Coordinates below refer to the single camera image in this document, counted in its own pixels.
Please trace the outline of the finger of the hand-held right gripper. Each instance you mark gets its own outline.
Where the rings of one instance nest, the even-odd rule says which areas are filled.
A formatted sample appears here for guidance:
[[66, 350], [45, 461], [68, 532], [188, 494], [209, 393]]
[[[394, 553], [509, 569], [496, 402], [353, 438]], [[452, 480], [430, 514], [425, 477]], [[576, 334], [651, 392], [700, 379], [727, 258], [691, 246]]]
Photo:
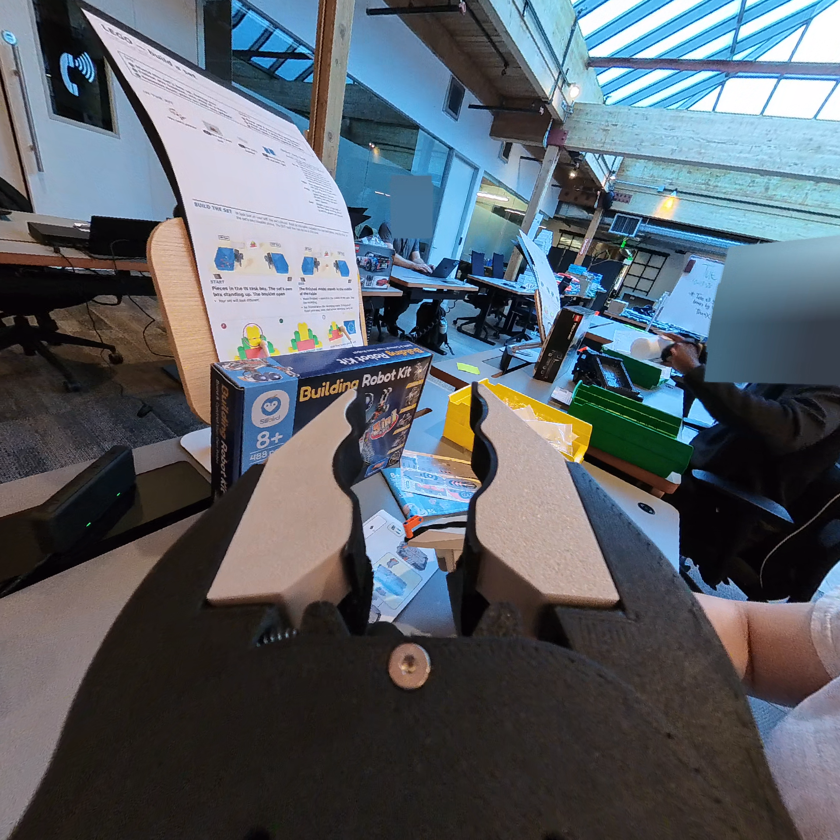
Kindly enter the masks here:
[[406, 541], [411, 548], [433, 550], [441, 571], [455, 571], [466, 539], [466, 521], [447, 521], [415, 528]]

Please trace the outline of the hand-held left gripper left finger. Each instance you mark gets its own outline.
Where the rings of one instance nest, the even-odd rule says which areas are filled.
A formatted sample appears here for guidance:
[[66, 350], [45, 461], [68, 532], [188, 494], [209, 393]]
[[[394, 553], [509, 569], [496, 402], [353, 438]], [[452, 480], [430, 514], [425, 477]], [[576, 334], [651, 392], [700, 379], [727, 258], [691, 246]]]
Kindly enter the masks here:
[[268, 458], [208, 590], [211, 604], [279, 604], [299, 627], [310, 603], [343, 602], [351, 633], [365, 632], [373, 573], [352, 491], [364, 473], [364, 419], [364, 399], [350, 389]]

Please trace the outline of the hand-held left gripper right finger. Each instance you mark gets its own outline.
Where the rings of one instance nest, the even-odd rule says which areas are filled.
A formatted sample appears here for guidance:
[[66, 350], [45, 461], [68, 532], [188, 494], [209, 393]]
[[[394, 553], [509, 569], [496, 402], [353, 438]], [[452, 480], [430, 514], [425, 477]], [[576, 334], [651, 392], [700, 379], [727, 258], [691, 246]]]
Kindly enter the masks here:
[[620, 596], [568, 462], [487, 385], [471, 387], [471, 465], [480, 480], [455, 570], [455, 625], [472, 635], [492, 603], [538, 636], [550, 607], [612, 610]]

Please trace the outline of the grey desk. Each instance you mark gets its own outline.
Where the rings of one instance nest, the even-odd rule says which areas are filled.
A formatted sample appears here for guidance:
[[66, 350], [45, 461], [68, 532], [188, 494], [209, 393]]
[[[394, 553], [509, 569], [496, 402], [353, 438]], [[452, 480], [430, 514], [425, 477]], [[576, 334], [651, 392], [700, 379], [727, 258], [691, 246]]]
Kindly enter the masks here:
[[[465, 458], [442, 440], [449, 388], [427, 382], [408, 447]], [[590, 463], [585, 467], [674, 565], [679, 517], [665, 501]], [[80, 465], [2, 485], [2, 508], [34, 506], [81, 471]], [[380, 476], [356, 485], [363, 519], [379, 510], [398, 516]], [[198, 520], [191, 516], [2, 599], [1, 837], [6, 838], [37, 789], [69, 707], [110, 626], [153, 564]], [[442, 571], [396, 618], [411, 635], [454, 635]]]

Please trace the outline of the open instruction booklet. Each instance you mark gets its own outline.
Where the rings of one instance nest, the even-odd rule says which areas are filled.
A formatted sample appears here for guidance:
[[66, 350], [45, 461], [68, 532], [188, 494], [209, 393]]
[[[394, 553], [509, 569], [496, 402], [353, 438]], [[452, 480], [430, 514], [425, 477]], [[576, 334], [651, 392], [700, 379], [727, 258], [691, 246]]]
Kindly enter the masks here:
[[403, 522], [380, 510], [363, 523], [374, 574], [369, 623], [392, 622], [438, 570], [436, 552], [406, 545]]

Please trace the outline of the blue covered booklet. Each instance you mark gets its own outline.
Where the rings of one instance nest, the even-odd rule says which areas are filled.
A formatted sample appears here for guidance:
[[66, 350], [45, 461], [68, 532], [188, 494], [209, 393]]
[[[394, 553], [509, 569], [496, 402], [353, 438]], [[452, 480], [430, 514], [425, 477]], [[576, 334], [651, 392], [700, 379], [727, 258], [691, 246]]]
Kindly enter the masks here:
[[471, 498], [468, 501], [442, 500], [404, 491], [401, 481], [401, 462], [399, 466], [383, 469], [382, 475], [406, 519], [414, 515], [424, 518], [455, 515], [466, 511], [471, 500]]

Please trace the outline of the clear plastic bags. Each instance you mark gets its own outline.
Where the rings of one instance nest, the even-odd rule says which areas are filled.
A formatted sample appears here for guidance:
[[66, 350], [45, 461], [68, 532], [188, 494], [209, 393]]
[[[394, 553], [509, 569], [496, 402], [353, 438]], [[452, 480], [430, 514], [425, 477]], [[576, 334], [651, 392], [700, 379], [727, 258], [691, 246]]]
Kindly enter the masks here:
[[570, 423], [555, 423], [540, 419], [530, 406], [514, 408], [513, 412], [557, 451], [563, 455], [572, 456], [573, 443], [577, 435]]

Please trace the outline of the yellow parts bin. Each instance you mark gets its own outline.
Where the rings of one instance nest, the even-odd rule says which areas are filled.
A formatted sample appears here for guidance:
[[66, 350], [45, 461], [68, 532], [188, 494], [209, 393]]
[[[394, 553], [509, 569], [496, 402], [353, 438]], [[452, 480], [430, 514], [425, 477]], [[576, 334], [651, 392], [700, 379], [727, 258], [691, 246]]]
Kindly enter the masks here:
[[[512, 410], [522, 406], [530, 406], [538, 418], [560, 424], [571, 424], [577, 435], [573, 443], [572, 456], [563, 455], [569, 461], [580, 463], [585, 455], [592, 437], [592, 425], [564, 413], [535, 398], [514, 391], [510, 387], [494, 384], [488, 379], [479, 381], [488, 386]], [[444, 421], [444, 437], [451, 442], [471, 450], [474, 444], [474, 434], [469, 424], [471, 386], [457, 390], [449, 396], [448, 410]]]

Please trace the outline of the blue robot kit box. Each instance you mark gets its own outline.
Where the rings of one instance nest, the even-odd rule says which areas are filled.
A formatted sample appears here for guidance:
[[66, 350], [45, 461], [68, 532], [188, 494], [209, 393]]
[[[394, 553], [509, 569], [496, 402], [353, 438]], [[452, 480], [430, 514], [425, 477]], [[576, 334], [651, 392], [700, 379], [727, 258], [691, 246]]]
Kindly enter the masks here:
[[398, 466], [432, 359], [417, 344], [392, 342], [214, 364], [214, 495], [225, 493], [350, 390], [364, 408], [359, 477]]

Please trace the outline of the green parts bin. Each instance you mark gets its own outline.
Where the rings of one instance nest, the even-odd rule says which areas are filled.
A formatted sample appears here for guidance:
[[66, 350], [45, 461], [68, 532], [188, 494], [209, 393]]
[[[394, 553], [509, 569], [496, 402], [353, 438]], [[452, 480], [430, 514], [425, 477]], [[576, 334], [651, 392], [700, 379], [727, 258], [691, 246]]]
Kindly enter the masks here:
[[580, 381], [570, 414], [592, 425], [592, 447], [667, 478], [689, 466], [693, 448], [679, 440], [681, 419]]
[[604, 346], [602, 352], [617, 358], [624, 364], [631, 382], [636, 387], [653, 390], [664, 384], [671, 376], [671, 369], [667, 366], [648, 360], [639, 360], [628, 353], [612, 350], [609, 346]]

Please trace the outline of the black office chair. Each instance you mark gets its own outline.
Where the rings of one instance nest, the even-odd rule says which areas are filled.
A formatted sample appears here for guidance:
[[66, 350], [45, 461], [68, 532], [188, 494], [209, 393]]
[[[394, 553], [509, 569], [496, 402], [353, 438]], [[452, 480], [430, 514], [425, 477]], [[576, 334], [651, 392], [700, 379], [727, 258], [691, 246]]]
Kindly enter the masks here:
[[[2, 181], [2, 216], [11, 212], [30, 214], [31, 207], [22, 193]], [[40, 355], [61, 374], [69, 392], [78, 392], [81, 385], [51, 348], [75, 345], [105, 351], [111, 364], [121, 364], [123, 357], [111, 343], [61, 332], [53, 312], [87, 305], [102, 295], [121, 302], [132, 292], [134, 272], [139, 271], [2, 264], [2, 350], [18, 346], [26, 355]]]
[[696, 535], [712, 540], [701, 566], [751, 601], [808, 602], [839, 561], [839, 469], [834, 465], [788, 507], [731, 479], [693, 469], [707, 509]]

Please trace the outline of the black box with green light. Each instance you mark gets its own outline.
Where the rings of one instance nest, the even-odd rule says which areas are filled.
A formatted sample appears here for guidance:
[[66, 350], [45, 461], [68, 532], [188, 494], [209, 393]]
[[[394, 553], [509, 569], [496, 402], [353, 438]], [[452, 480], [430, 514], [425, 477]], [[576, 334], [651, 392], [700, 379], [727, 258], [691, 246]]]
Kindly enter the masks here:
[[46, 553], [73, 548], [98, 522], [131, 502], [135, 483], [132, 449], [111, 447], [31, 511], [38, 546]]

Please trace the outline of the toy car box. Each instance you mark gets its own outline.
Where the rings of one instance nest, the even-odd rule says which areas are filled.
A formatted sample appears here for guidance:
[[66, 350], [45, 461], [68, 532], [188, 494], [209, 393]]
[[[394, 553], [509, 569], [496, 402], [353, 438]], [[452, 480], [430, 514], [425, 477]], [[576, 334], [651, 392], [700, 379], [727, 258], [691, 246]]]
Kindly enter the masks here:
[[394, 249], [389, 244], [355, 243], [362, 291], [379, 291], [389, 285]]

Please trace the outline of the black docking device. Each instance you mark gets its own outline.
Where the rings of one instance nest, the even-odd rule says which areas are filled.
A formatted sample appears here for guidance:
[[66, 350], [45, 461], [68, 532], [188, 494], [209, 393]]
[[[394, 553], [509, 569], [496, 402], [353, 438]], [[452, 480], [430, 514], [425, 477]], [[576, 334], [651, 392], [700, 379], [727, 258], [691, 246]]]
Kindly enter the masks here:
[[39, 243], [84, 251], [101, 259], [145, 260], [155, 220], [93, 216], [88, 224], [29, 222], [28, 231]]

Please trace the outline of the black phone sign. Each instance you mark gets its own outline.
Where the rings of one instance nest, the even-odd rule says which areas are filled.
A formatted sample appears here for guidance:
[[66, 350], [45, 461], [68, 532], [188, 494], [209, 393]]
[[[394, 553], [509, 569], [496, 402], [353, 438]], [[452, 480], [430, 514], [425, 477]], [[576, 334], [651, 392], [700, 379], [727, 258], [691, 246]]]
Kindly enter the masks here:
[[51, 115], [115, 134], [106, 62], [76, 2], [34, 1]]

